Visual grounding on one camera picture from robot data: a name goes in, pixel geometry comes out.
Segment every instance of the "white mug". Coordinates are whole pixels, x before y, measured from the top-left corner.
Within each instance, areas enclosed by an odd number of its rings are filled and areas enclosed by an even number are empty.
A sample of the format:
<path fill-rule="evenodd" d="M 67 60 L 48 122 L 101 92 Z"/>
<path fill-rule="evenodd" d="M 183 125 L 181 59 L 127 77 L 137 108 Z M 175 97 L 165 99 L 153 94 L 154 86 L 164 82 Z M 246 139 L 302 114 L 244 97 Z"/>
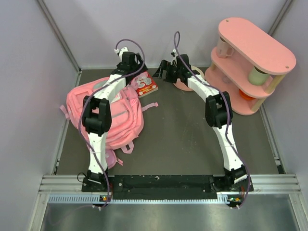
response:
<path fill-rule="evenodd" d="M 219 58 L 227 58 L 233 55 L 234 49 L 222 37 L 219 37 L 217 43 L 217 56 Z"/>

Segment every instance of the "shelf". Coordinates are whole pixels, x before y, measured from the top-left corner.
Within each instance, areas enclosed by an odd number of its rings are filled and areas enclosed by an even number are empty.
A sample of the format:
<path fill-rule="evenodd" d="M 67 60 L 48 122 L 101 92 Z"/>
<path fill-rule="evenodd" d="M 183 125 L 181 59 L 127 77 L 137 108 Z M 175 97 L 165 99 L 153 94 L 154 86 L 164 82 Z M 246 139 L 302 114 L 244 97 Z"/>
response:
<path fill-rule="evenodd" d="M 205 79 L 209 84 L 219 88 L 221 91 L 227 91 L 229 93 L 233 111 L 245 116 L 255 113 L 250 108 L 256 100 L 244 100 L 239 94 L 238 87 L 232 82 L 223 82 L 223 77 L 225 77 L 225 75 L 217 68 L 215 70 L 208 68 L 205 72 Z"/>
<path fill-rule="evenodd" d="M 219 35 L 261 71 L 284 75 L 296 64 L 293 53 L 259 27 L 243 18 L 227 18 Z"/>
<path fill-rule="evenodd" d="M 261 86 L 253 85 L 248 81 L 249 72 L 254 66 L 237 51 L 234 51 L 233 55 L 228 58 L 219 58 L 215 47 L 211 52 L 211 59 L 212 62 L 245 94 L 261 99 L 267 98 L 273 93 L 265 92 L 265 89 L 273 80 L 271 76 Z"/>

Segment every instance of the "red book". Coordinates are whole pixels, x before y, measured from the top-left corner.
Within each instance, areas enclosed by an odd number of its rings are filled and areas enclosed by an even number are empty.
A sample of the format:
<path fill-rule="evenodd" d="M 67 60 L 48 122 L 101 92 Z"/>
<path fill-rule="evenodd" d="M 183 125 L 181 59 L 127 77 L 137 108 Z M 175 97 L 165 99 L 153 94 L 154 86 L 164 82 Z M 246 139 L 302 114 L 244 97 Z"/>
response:
<path fill-rule="evenodd" d="M 158 90 L 158 85 L 148 72 L 144 72 L 135 77 L 131 86 L 136 90 L 139 98 Z"/>

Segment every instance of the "orange bowl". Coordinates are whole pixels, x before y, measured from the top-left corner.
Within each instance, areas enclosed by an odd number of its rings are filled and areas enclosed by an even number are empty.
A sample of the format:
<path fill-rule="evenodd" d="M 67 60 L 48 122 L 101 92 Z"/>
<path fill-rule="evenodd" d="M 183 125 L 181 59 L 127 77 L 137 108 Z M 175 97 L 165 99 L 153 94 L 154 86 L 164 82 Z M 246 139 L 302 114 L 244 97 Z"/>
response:
<path fill-rule="evenodd" d="M 247 101 L 251 101 L 255 99 L 249 95 L 246 95 L 241 89 L 239 89 L 239 94 L 244 100 L 247 100 Z"/>

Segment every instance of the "shelf leg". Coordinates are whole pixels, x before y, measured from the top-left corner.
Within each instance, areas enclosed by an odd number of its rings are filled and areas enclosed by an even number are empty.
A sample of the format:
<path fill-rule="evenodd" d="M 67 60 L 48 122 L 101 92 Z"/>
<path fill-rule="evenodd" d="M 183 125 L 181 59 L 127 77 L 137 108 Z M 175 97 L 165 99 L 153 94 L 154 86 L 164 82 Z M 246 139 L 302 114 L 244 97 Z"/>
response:
<path fill-rule="evenodd" d="M 265 99 L 266 99 L 266 98 L 258 99 L 258 100 L 256 101 L 256 103 L 252 106 L 251 110 L 252 110 L 253 112 L 256 112 L 256 111 L 259 109 L 259 107 L 261 106 L 261 104 L 265 101 Z"/>
<path fill-rule="evenodd" d="M 285 75 L 275 76 L 269 86 L 265 89 L 265 92 L 268 94 L 272 93 L 284 77 Z"/>
<path fill-rule="evenodd" d="M 211 66 L 210 66 L 210 69 L 211 69 L 212 71 L 214 71 L 215 68 L 216 68 L 216 65 L 212 62 L 212 63 L 211 63 Z"/>

